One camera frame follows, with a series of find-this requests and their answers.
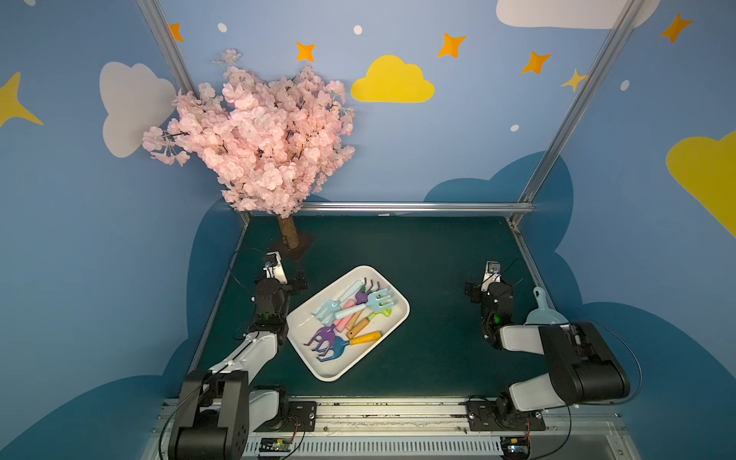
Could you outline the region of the white plastic storage box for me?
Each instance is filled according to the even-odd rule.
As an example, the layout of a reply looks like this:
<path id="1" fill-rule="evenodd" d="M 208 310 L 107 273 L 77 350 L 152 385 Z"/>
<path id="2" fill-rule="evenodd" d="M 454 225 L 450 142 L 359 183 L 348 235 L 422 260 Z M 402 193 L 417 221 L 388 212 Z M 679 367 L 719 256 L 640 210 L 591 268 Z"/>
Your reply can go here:
<path id="1" fill-rule="evenodd" d="M 320 381 L 339 380 L 398 329 L 410 306 L 371 266 L 358 266 L 287 317 L 288 338 Z"/>

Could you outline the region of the light blue fork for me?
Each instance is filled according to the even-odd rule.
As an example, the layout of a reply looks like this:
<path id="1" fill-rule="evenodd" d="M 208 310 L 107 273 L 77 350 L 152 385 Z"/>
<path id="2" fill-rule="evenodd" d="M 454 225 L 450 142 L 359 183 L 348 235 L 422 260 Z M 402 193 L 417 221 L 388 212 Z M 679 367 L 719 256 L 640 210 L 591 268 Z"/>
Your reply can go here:
<path id="1" fill-rule="evenodd" d="M 365 286 L 365 282 L 358 280 L 343 291 L 337 300 L 330 300 L 323 304 L 312 316 L 324 326 L 330 326 L 335 321 L 335 314 L 341 311 L 344 305 Z"/>
<path id="2" fill-rule="evenodd" d="M 372 312 L 382 312 L 384 310 L 390 309 L 398 303 L 395 294 L 396 292 L 393 291 L 391 287 L 379 289 L 376 292 L 370 293 L 367 296 L 367 301 L 364 304 L 359 304 L 354 307 L 336 312 L 335 318 L 333 320 L 340 321 L 343 320 L 343 318 L 352 316 L 354 314 L 359 314 L 366 309 L 369 309 Z"/>

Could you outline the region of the purple fork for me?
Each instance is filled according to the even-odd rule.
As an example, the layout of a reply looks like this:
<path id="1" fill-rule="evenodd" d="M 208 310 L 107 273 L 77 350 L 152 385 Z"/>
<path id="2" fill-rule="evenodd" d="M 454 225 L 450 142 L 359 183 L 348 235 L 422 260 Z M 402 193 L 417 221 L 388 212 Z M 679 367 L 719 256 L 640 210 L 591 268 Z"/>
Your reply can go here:
<path id="1" fill-rule="evenodd" d="M 377 283 L 377 287 L 374 287 L 374 281 L 371 281 L 370 286 L 363 286 L 355 295 L 355 299 L 349 301 L 345 308 L 353 308 L 358 305 L 364 305 L 368 301 L 369 295 L 381 288 L 381 284 Z M 337 322 L 337 331 L 342 333 L 345 329 L 350 330 L 358 321 L 360 312 L 354 312 L 350 316 L 345 316 Z"/>

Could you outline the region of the lime fork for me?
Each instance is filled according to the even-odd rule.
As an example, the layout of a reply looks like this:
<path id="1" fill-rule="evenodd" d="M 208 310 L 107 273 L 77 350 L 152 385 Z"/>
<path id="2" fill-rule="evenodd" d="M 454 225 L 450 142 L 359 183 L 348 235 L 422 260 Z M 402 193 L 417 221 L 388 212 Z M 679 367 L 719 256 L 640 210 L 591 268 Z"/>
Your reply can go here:
<path id="1" fill-rule="evenodd" d="M 350 331 L 347 333 L 347 337 L 350 339 L 356 338 L 358 334 L 365 329 L 370 322 L 376 318 L 377 316 L 383 315 L 385 317 L 389 317 L 392 314 L 391 309 L 382 310 L 381 312 L 373 312 L 373 314 L 369 314 L 365 318 L 362 318 L 359 322 L 356 322 L 356 324 L 350 329 Z"/>

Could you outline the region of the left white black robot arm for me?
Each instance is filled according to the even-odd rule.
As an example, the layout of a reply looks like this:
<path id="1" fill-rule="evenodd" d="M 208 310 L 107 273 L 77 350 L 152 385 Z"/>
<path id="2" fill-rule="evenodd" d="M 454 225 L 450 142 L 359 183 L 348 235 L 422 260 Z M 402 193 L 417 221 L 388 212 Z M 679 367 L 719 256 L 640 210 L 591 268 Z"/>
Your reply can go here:
<path id="1" fill-rule="evenodd" d="M 243 342 L 221 363 L 187 376 L 165 423 L 168 445 L 158 442 L 159 458 L 240 459 L 252 429 L 285 412 L 279 388 L 253 390 L 250 384 L 284 346 L 289 301 L 307 287 L 302 273 L 294 281 L 266 275 L 257 280 Z"/>

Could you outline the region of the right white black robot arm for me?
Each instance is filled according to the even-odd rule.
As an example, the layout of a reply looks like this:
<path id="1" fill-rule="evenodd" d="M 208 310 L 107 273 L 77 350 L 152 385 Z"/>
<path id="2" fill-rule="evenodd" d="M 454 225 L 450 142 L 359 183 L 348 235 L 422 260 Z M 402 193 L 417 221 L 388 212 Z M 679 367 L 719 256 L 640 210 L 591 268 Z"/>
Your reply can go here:
<path id="1" fill-rule="evenodd" d="M 521 325 L 513 322 L 511 285 L 467 283 L 464 293 L 480 307 L 483 337 L 494 348 L 543 356 L 547 366 L 546 373 L 507 386 L 490 402 L 488 429 L 543 430 L 546 409 L 599 404 L 630 395 L 629 377 L 596 326 L 568 321 L 550 308 L 542 287 L 534 287 L 537 308 Z"/>

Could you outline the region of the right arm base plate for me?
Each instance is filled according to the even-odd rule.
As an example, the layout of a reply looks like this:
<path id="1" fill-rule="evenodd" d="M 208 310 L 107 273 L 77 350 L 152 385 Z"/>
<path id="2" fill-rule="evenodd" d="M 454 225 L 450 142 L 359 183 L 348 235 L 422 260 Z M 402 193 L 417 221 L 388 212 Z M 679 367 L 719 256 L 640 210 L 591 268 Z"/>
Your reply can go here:
<path id="1" fill-rule="evenodd" d="M 520 412 L 499 406 L 495 400 L 469 399 L 465 402 L 470 431 L 545 431 L 546 424 L 538 411 Z"/>

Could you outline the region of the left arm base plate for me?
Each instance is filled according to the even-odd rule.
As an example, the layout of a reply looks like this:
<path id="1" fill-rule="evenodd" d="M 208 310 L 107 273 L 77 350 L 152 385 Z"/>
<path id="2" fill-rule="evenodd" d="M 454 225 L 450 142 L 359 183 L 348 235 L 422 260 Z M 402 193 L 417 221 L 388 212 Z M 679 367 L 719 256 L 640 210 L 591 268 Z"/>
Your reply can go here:
<path id="1" fill-rule="evenodd" d="M 277 415 L 264 422 L 256 432 L 314 432 L 317 402 L 289 401 L 287 409 L 280 408 Z"/>

